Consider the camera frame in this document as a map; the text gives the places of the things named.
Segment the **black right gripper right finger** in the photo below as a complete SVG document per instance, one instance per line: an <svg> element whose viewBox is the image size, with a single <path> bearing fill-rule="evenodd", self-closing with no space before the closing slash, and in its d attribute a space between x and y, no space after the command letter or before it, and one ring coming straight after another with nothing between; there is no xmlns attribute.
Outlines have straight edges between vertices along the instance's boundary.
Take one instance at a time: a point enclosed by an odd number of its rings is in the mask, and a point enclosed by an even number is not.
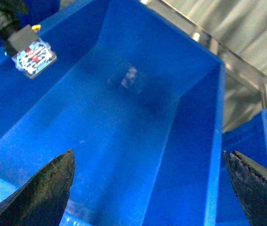
<svg viewBox="0 0 267 226"><path fill-rule="evenodd" d="M230 182L251 226L267 226L267 168L235 150L223 152Z"/></svg>

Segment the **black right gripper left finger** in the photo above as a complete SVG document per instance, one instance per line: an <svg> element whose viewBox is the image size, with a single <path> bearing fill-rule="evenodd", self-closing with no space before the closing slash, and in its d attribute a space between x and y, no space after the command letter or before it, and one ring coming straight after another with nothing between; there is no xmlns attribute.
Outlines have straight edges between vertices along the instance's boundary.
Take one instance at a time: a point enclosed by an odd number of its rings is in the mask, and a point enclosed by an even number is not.
<svg viewBox="0 0 267 226"><path fill-rule="evenodd" d="M0 226L58 226L63 218L75 173L69 149L36 172L0 202Z"/></svg>

